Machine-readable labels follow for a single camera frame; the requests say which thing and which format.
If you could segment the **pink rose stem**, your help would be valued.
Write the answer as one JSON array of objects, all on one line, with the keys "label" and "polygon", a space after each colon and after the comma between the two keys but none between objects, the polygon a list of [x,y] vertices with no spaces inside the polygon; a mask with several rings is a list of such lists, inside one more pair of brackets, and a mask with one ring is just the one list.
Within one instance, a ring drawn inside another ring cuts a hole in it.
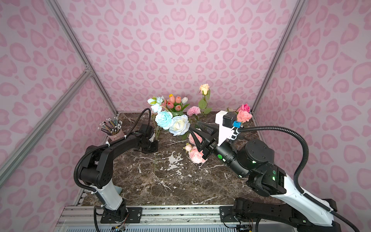
[{"label": "pink rose stem", "polygon": [[232,121],[237,121],[240,123],[249,122],[252,119],[252,114],[244,110],[239,110],[238,112],[228,112],[225,116]]}]

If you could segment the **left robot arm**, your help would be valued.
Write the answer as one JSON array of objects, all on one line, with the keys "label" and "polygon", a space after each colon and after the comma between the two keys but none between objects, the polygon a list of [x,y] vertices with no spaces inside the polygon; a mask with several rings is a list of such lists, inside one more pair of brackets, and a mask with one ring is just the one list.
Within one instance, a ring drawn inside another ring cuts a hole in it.
[{"label": "left robot arm", "polygon": [[156,152],[158,142],[152,140],[154,128],[142,125],[138,131],[102,146],[89,146],[78,161],[73,179],[77,186],[97,195],[104,208],[117,211],[123,205],[123,198],[113,184],[114,160],[131,149],[142,153]]}]

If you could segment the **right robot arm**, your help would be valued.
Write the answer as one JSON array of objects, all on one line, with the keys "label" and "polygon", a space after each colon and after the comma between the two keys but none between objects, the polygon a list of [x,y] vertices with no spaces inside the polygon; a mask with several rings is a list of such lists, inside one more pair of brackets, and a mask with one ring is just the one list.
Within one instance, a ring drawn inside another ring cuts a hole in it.
[{"label": "right robot arm", "polygon": [[[247,186],[262,197],[272,197],[283,204],[256,203],[245,198],[236,198],[231,215],[238,221],[267,219],[290,225],[299,232],[339,232],[340,224],[334,220],[337,212],[332,199],[319,199],[300,187],[298,177],[305,167],[309,149],[304,138],[295,131],[279,126],[228,128],[231,136],[221,139],[222,129],[216,125],[198,122],[198,128],[190,128],[198,151],[203,158],[216,155],[240,178],[247,178]],[[279,131],[293,136],[303,149],[303,158],[294,178],[274,163],[274,150],[262,140],[252,139],[237,150],[232,140],[242,132]]]}]

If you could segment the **large pink peony stem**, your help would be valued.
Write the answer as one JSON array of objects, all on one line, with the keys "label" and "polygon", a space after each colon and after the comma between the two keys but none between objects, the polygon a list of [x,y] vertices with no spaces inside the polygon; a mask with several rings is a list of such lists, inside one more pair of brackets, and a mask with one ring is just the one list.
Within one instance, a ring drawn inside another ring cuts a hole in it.
[{"label": "large pink peony stem", "polygon": [[160,134],[160,126],[157,125],[155,119],[153,119],[153,123],[154,123],[154,127],[155,127],[155,140],[157,142],[157,150],[156,152],[154,153],[154,170],[153,170],[153,173],[156,172],[156,165],[157,165],[157,154],[158,154],[158,144],[159,144],[159,140],[158,140],[158,137],[159,137],[159,134]]}]

